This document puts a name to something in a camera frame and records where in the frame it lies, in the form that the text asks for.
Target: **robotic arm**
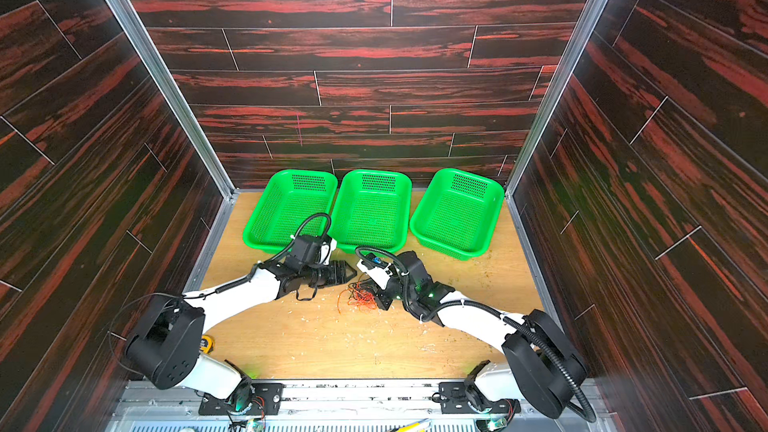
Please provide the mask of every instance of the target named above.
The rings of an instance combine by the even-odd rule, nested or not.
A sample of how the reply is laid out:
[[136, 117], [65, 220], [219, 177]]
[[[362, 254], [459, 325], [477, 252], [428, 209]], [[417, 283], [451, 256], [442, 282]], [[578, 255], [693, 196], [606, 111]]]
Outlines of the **robotic arm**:
[[[325, 217], [321, 236], [301, 235], [314, 218]], [[356, 276], [343, 261], [330, 261], [336, 241], [327, 235], [330, 217], [310, 216], [291, 244], [271, 259], [254, 265], [248, 275], [183, 297], [157, 296], [128, 336], [125, 354], [159, 389], [184, 386], [221, 399], [232, 414], [244, 414], [253, 403], [251, 379], [232, 363], [200, 352], [205, 331], [248, 308], [295, 292], [311, 300], [317, 289], [348, 283]], [[382, 310], [395, 300], [420, 322], [464, 331], [504, 353], [506, 364], [484, 362], [469, 375], [467, 399], [477, 412], [502, 399], [526, 399], [550, 418], [571, 408], [582, 418], [596, 417], [579, 388], [586, 379], [584, 360], [544, 312], [528, 315], [497, 311], [474, 302], [453, 287], [434, 282], [415, 252], [399, 255], [360, 246], [361, 272]], [[314, 293], [299, 298], [306, 284]], [[581, 407], [571, 403], [576, 397]]]

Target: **perforated basket bottom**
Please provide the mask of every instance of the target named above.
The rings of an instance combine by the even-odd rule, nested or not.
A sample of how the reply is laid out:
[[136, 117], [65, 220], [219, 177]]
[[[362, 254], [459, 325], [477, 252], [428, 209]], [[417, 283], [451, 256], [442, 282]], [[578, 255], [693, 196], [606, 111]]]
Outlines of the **perforated basket bottom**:
[[[283, 246], [288, 243], [290, 236], [296, 233], [307, 217], [319, 210], [324, 210], [328, 199], [324, 196], [312, 196], [304, 193], [288, 192], [287, 197], [275, 194], [268, 204], [265, 204], [260, 214], [260, 220], [251, 229], [255, 242], [265, 245]], [[316, 218], [302, 230], [303, 234], [319, 235], [325, 223]]]
[[358, 192], [338, 235], [344, 237], [346, 245], [394, 247], [398, 210], [399, 200], [395, 195]]
[[[424, 230], [427, 238], [462, 251], [472, 252], [476, 244], [478, 231], [481, 230], [485, 204], [479, 200], [446, 191], [438, 200], [434, 213], [430, 216]], [[440, 252], [455, 257], [447, 249]]]

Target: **dark red wood wall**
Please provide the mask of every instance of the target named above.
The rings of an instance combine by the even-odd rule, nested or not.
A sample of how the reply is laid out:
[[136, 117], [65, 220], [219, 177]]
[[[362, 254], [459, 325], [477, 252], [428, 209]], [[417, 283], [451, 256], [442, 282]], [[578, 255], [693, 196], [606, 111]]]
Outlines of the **dark red wood wall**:
[[610, 0], [514, 194], [628, 432], [768, 430], [768, 0]]
[[101, 430], [221, 196], [103, 0], [0, 0], [0, 116], [0, 430]]
[[241, 188], [444, 167], [504, 181], [586, 0], [132, 0]]

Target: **metal corner post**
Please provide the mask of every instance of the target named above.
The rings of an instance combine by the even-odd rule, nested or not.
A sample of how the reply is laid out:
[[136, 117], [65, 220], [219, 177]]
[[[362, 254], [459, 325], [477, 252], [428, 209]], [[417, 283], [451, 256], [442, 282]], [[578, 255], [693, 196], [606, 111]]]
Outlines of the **metal corner post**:
[[579, 58], [581, 58], [581, 53], [584, 52], [594, 26], [597, 25], [598, 19], [600, 19], [600, 15], [603, 13], [607, 3], [608, 0], [587, 0], [587, 3], [584, 5], [576, 27], [571, 34], [571, 40], [565, 47], [563, 56], [558, 64], [558, 69], [554, 72], [552, 82], [544, 94], [542, 104], [538, 108], [538, 113], [531, 126], [531, 132], [528, 134], [528, 138], [525, 139], [517, 163], [515, 163], [512, 174], [507, 181], [507, 196], [511, 196], [518, 187], [523, 172], [533, 157], [536, 145], [542, 139], [544, 129], [546, 129], [554, 113], [554, 108], [560, 101], [568, 80], [571, 78], [571, 73], [576, 68], [576, 64]]
[[105, 1], [112, 10], [112, 14], [118, 19], [126, 37], [133, 44], [141, 61], [147, 67], [150, 76], [158, 85], [160, 92], [168, 102], [168, 106], [176, 115], [181, 128], [187, 133], [190, 142], [192, 142], [206, 168], [208, 168], [208, 172], [210, 172], [214, 182], [216, 182], [221, 195], [225, 199], [229, 199], [235, 192], [235, 186], [226, 174], [221, 161], [216, 157], [216, 152], [214, 152], [214, 148], [208, 142], [203, 130], [200, 128], [200, 124], [197, 123], [192, 109], [190, 109], [184, 96], [181, 95], [176, 81], [160, 57], [158, 48], [155, 47], [152, 39], [149, 37], [144, 24], [141, 23], [136, 9], [134, 9], [130, 0]]

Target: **wooden table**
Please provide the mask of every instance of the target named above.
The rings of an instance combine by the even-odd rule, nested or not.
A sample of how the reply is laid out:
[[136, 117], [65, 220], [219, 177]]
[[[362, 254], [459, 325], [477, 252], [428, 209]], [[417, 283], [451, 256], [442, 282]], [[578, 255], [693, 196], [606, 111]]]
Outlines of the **wooden table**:
[[[414, 192], [412, 210], [424, 192]], [[243, 229], [261, 194], [240, 195], [203, 287], [245, 275], [270, 254], [243, 244]], [[415, 250], [432, 278], [468, 297], [507, 312], [542, 309], [509, 210], [502, 208], [490, 249], [462, 262], [418, 244], [408, 234], [403, 251]], [[356, 264], [353, 255], [334, 252]], [[254, 378], [460, 378], [485, 359], [504, 356], [463, 332], [420, 324], [396, 302], [389, 311], [347, 304], [344, 287], [321, 289], [312, 302], [293, 295], [238, 314], [209, 332], [212, 357], [229, 359]], [[311, 290], [302, 289], [302, 296]]]

